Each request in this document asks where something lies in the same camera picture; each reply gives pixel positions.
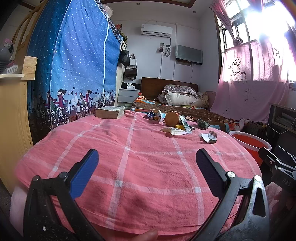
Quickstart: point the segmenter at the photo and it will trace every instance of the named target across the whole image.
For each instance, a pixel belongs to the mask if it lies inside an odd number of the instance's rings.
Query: pillow
[[[203,101],[201,99],[195,98],[190,94],[187,95],[168,91],[165,95],[165,99],[167,100],[168,105],[174,106],[190,105],[201,107],[203,105]]]
[[[163,89],[163,92],[170,91],[174,93],[188,93],[194,95],[198,98],[196,91],[188,86],[181,86],[181,85],[166,85]]]
[[[162,104],[168,104],[166,99],[165,99],[165,93],[161,93],[157,96],[157,99],[159,100],[160,103]]]

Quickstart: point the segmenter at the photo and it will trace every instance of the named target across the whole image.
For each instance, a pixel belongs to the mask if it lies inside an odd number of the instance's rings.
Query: hanging bag
[[[124,77],[129,80],[135,80],[138,74],[137,61],[134,54],[131,54],[130,63],[132,65],[126,66],[124,70]]]
[[[123,47],[123,44],[121,45],[121,48],[120,48],[118,62],[122,63],[125,67],[127,67],[130,65],[130,56],[127,50],[122,50],[122,47]]]

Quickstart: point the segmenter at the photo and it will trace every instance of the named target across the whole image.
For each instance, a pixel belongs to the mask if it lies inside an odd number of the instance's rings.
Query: plastic basin
[[[259,157],[258,151],[261,147],[271,150],[271,145],[265,140],[241,131],[230,131],[231,135],[239,144],[241,144],[255,159],[258,166],[261,166],[263,160]]]

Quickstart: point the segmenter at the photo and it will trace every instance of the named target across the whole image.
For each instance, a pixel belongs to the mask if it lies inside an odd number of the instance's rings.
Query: blue bed curtain
[[[114,105],[121,35],[98,0],[49,0],[27,55],[38,57],[28,83],[33,142],[95,109]]]

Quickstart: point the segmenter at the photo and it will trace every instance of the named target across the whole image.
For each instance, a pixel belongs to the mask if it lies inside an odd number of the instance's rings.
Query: wooden headboard
[[[161,94],[166,85],[189,86],[193,88],[196,92],[198,92],[198,85],[196,84],[175,80],[142,77],[141,93],[143,96],[145,96],[146,99],[154,100],[159,94]]]

